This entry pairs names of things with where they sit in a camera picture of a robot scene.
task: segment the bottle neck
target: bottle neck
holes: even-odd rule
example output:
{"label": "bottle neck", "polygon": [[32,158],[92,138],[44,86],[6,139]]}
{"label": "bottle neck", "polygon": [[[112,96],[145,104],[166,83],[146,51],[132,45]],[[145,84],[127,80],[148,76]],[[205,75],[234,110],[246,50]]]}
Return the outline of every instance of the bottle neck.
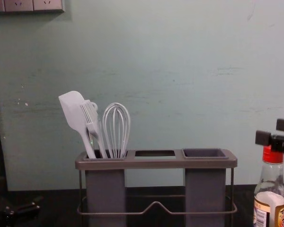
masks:
{"label": "bottle neck", "polygon": [[261,182],[273,181],[277,184],[284,184],[283,163],[273,164],[263,161]]}

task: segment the bottle label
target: bottle label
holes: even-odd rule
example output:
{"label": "bottle label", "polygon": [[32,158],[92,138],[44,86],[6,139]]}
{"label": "bottle label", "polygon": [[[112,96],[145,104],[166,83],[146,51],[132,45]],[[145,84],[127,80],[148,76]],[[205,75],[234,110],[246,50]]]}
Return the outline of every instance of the bottle label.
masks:
{"label": "bottle label", "polygon": [[284,205],[275,207],[275,214],[270,213],[270,206],[255,198],[254,203],[254,227],[269,227],[270,215],[275,216],[274,227],[284,227]]}
{"label": "bottle label", "polygon": [[275,207],[275,227],[284,227],[284,205]]}
{"label": "bottle label", "polygon": [[254,227],[269,227],[270,206],[255,198]]}

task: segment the white powder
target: white powder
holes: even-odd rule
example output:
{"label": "white powder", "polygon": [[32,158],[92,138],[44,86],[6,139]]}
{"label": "white powder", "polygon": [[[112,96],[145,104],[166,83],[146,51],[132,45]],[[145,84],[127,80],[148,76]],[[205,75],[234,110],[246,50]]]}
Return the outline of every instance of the white powder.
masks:
{"label": "white powder", "polygon": [[275,207],[284,205],[284,198],[274,192],[259,192],[256,199],[270,206],[269,227],[275,227]]}

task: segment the black clamp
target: black clamp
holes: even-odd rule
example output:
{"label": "black clamp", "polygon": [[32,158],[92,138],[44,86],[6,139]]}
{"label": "black clamp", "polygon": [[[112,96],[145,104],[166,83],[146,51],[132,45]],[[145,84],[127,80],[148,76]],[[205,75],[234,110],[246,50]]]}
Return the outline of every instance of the black clamp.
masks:
{"label": "black clamp", "polygon": [[[277,120],[276,129],[284,131],[284,119]],[[272,135],[270,132],[266,131],[257,131],[256,144],[271,146],[272,150],[284,153],[284,136]]]}
{"label": "black clamp", "polygon": [[14,227],[16,223],[35,219],[40,212],[38,203],[42,199],[42,197],[37,197],[30,204],[15,208],[6,206],[0,210],[0,227]]}

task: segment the white kitchen utensil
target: white kitchen utensil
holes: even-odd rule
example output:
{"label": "white kitchen utensil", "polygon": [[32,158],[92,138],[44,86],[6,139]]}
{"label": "white kitchen utensil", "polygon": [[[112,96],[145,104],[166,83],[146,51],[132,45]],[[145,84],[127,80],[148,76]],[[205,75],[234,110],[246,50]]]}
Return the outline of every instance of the white kitchen utensil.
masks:
{"label": "white kitchen utensil", "polygon": [[84,112],[86,119],[86,126],[89,133],[97,139],[100,153],[102,158],[107,158],[107,154],[105,151],[103,139],[102,139],[102,131],[100,128],[100,123],[98,119],[98,113],[95,108],[95,103],[90,102],[89,100],[85,100],[83,104],[81,104],[81,108]]}
{"label": "white kitchen utensil", "polygon": [[[96,103],[93,103],[93,102],[91,102],[91,103],[92,103],[92,105],[95,107],[95,110],[98,111],[98,106],[97,106],[97,104],[96,104]],[[90,133],[88,133],[88,135],[89,135],[89,142],[90,142],[92,148],[94,149],[94,137],[93,137]]]}
{"label": "white kitchen utensil", "polygon": [[102,123],[110,156],[124,158],[131,127],[128,110],[120,103],[112,103],[104,111]]}
{"label": "white kitchen utensil", "polygon": [[80,107],[84,98],[79,92],[70,91],[59,96],[59,100],[68,125],[81,135],[88,157],[96,158],[94,149],[89,142],[85,116]]}

